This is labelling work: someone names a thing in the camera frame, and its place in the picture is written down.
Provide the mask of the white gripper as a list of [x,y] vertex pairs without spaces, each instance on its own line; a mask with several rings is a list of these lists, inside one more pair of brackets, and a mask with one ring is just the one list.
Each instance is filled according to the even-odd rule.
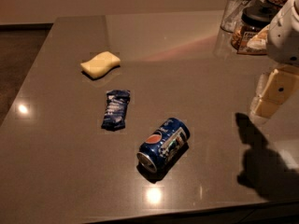
[[288,0],[271,20],[266,49],[272,60],[285,64],[259,78],[250,112],[262,119],[270,119],[299,90],[299,0]]

